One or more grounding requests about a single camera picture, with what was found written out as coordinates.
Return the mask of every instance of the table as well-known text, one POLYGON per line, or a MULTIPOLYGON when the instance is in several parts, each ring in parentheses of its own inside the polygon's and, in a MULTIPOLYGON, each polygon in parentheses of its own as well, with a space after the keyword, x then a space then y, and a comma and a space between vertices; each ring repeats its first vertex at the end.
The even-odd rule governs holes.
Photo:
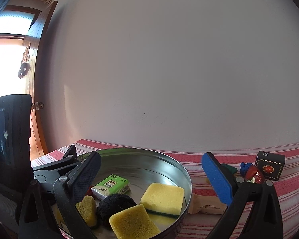
MULTIPOLYGON (((73 143, 77 148, 77 154, 84 154, 94 150, 126 147, 123 145, 103 143, 88 139, 81 139, 73 143)), ((31 162, 32 166, 50 163, 62 158, 70 145, 39 157, 31 162)), ((254 163, 256 154, 260 151, 279 153, 286 156, 285 167, 280 180, 274 181, 283 219, 284 239, 291 238, 299 228, 299 143, 273 148, 256 148, 244 150, 212 151, 220 163, 230 164, 240 169, 241 162, 254 163)), ((206 183, 206 175, 201 166, 201 157, 204 152, 174 152, 155 150, 167 154, 181 162, 187 169, 193 184, 193 193, 198 195, 216 196, 211 185, 206 183)), ((237 227, 231 238, 236 238, 241 232, 251 209, 247 204, 237 227)), ((217 223, 220 215, 187 214, 184 226, 178 235, 178 239, 205 238, 217 223)))

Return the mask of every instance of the wall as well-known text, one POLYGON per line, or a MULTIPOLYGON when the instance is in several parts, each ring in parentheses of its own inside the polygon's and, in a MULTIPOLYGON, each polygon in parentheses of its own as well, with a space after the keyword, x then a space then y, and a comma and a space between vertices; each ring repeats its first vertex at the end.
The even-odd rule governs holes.
POLYGON ((41 0, 10 0, 8 5, 18 5, 24 7, 31 7, 38 9, 40 11, 44 11, 47 7, 47 4, 42 2, 41 0))
POLYGON ((80 138, 165 150, 299 142, 291 0, 58 0, 45 47, 49 150, 80 138))

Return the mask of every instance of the door latch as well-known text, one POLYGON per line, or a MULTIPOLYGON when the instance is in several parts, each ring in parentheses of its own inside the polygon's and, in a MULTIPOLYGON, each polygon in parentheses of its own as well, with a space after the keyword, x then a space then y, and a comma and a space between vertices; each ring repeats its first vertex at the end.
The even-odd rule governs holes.
POLYGON ((36 102, 35 103, 35 110, 38 111, 38 110, 41 110, 44 108, 44 104, 43 102, 36 102))

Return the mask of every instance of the blue toy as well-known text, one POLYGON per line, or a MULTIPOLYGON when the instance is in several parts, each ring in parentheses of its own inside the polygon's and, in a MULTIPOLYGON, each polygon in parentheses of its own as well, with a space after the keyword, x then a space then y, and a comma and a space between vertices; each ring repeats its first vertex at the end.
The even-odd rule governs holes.
POLYGON ((242 162, 241 164, 240 164, 240 175, 242 176, 242 177, 245 177, 246 176, 246 173, 247 173, 247 171, 248 171, 248 169, 249 169, 249 167, 251 167, 253 164, 252 163, 244 163, 244 162, 242 162))

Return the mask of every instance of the black box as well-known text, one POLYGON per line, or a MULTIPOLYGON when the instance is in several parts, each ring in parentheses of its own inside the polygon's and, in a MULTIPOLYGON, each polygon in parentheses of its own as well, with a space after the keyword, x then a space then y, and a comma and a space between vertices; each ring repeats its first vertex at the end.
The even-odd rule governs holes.
POLYGON ((259 151, 256 156, 255 166, 263 173, 265 178, 278 181, 285 166, 284 155, 259 151))

